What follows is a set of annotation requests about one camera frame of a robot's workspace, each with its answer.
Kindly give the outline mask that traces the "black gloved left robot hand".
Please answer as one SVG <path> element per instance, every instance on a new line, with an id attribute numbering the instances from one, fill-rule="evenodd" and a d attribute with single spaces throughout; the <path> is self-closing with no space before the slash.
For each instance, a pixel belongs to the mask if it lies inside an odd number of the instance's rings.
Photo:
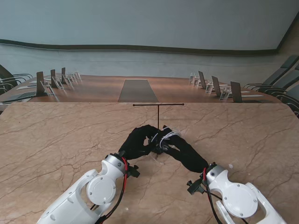
<path id="1" fill-rule="evenodd" d="M 119 155 L 126 160 L 148 155 L 155 148 L 155 143 L 144 145 L 144 141 L 146 138 L 152 139 L 158 132 L 159 129 L 151 125 L 135 128 L 119 149 Z"/>

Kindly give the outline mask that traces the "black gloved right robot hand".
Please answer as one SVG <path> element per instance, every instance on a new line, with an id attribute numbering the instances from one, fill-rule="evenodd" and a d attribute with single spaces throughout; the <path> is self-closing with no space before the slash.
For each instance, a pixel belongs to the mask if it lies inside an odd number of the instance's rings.
<path id="1" fill-rule="evenodd" d="M 208 168 L 207 161 L 183 138 L 173 135 L 168 140 L 163 140 L 162 144 L 169 145 L 165 153 L 180 161 L 189 171 L 202 173 Z"/>

